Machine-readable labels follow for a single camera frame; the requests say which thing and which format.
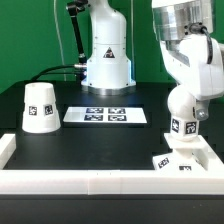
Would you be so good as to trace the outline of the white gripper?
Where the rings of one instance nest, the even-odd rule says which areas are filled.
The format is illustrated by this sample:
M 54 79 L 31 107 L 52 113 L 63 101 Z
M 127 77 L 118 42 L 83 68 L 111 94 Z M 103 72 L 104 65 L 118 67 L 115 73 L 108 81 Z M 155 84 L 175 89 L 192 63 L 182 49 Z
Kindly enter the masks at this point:
M 160 49 L 167 72 L 196 99 L 195 118 L 209 118 L 210 99 L 224 95 L 224 71 L 218 42 L 211 39 L 213 58 L 208 60 L 207 38 L 204 35 L 190 35 L 180 41 L 178 49 L 168 50 L 166 42 L 160 42 Z

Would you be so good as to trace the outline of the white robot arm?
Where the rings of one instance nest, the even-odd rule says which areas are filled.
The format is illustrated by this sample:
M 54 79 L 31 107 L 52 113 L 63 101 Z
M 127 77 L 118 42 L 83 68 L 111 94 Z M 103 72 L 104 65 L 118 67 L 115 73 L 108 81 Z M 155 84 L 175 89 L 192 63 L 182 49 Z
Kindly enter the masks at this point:
M 89 0 L 93 48 L 83 87 L 117 94 L 135 84 L 126 56 L 126 20 L 108 0 Z M 199 102 L 196 118 L 207 118 L 207 102 L 224 95 L 224 70 L 213 32 L 211 0 L 152 0 L 153 28 L 165 68 Z

